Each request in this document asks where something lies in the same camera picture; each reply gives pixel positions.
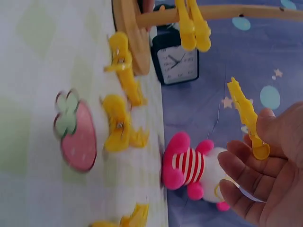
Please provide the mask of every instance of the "blue bedsheet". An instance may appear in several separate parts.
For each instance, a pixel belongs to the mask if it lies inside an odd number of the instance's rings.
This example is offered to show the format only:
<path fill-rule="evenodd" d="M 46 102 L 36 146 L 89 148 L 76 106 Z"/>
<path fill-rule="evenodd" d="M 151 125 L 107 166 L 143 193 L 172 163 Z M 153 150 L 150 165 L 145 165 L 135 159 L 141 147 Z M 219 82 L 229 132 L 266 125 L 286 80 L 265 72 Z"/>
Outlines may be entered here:
<path fill-rule="evenodd" d="M 303 1 L 288 0 L 198 0 L 198 3 L 284 4 L 303 9 Z M 231 97 L 226 83 L 231 77 L 239 81 L 246 97 L 253 100 L 257 113 L 266 106 L 279 115 L 291 104 L 303 100 L 303 23 L 248 20 L 250 29 L 244 28 L 246 31 L 238 29 L 232 19 L 209 21 L 212 47 L 200 54 L 200 78 L 162 88 L 166 144 L 181 130 L 190 135 L 193 147 L 207 137 L 220 147 L 230 140 L 241 140 L 246 129 L 228 102 Z M 168 207 L 170 227 L 251 226 L 232 211 L 218 212 L 214 204 L 189 200 L 185 188 L 168 192 Z"/>

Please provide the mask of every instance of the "strawberry print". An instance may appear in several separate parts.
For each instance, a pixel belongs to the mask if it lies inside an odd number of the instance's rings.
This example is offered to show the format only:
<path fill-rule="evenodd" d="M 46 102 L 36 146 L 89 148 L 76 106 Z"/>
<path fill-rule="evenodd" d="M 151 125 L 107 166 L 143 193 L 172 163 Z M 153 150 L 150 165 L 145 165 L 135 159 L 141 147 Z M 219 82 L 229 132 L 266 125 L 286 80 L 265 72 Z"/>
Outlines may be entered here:
<path fill-rule="evenodd" d="M 71 90 L 67 95 L 57 95 L 56 108 L 59 113 L 53 127 L 61 140 L 64 160 L 78 171 L 89 171 L 95 163 L 97 143 L 88 106 Z"/>

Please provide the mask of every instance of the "clock hand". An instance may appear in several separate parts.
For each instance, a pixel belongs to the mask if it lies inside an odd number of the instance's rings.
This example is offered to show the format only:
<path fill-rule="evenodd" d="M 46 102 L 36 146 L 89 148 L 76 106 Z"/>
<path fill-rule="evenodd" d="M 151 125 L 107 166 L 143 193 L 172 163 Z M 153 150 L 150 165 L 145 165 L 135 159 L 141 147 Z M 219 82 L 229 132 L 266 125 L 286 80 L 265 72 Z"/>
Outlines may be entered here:
<path fill-rule="evenodd" d="M 178 60 L 176 60 L 175 58 L 173 58 L 170 54 L 168 55 L 168 57 L 169 57 L 170 59 L 172 59 L 175 63 L 179 62 Z"/>
<path fill-rule="evenodd" d="M 179 62 L 181 62 L 181 61 L 183 60 L 183 58 L 184 58 L 185 54 L 186 54 L 186 53 L 184 53 L 184 55 L 182 56 L 182 58 L 181 58 L 181 60 L 180 60 Z"/>
<path fill-rule="evenodd" d="M 174 64 L 170 69 L 174 68 L 175 66 L 177 66 L 180 63 L 180 61 L 178 61 L 176 64 Z"/>
<path fill-rule="evenodd" d="M 184 55 L 182 56 L 181 60 L 177 61 L 176 64 L 174 64 L 170 69 L 174 68 L 175 66 L 177 66 L 180 62 L 182 62 L 184 56 L 186 53 L 184 53 Z"/>

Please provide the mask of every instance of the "green pattern fabric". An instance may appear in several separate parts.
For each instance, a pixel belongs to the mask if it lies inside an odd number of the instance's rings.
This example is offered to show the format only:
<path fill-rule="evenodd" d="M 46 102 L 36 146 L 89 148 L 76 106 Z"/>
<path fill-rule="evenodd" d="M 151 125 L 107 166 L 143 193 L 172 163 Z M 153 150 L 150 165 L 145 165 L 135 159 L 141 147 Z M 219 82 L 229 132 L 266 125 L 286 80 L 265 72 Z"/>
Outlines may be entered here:
<path fill-rule="evenodd" d="M 125 96 L 115 73 L 103 70 L 111 62 L 107 37 L 115 33 L 111 7 L 111 0 L 0 1 L 0 226 L 87 227 L 119 221 L 136 202 L 150 204 L 147 227 L 168 226 L 153 65 L 137 78 L 149 104 L 132 110 L 134 126 L 150 129 L 148 145 L 102 154 L 108 121 L 99 98 Z M 77 95 L 66 99 L 71 89 Z M 77 128 L 79 100 L 90 108 L 97 139 L 95 164 L 85 174 L 63 159 L 60 142 Z"/>

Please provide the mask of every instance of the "blue polka dot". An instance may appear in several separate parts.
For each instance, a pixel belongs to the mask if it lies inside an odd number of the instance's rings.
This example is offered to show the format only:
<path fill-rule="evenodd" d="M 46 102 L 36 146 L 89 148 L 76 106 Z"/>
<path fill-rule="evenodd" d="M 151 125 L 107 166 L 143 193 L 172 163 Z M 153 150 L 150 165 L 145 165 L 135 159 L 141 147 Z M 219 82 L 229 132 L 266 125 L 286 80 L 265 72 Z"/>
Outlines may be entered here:
<path fill-rule="evenodd" d="M 265 86 L 260 92 L 261 103 L 272 110 L 277 109 L 280 106 L 280 94 L 273 86 Z"/>
<path fill-rule="evenodd" d="M 242 31 L 250 30 L 250 21 L 244 17 L 234 17 L 232 19 L 232 23 L 237 29 L 240 29 Z"/>
<path fill-rule="evenodd" d="M 281 0 L 281 3 L 287 9 L 297 9 L 296 5 L 290 0 Z"/>

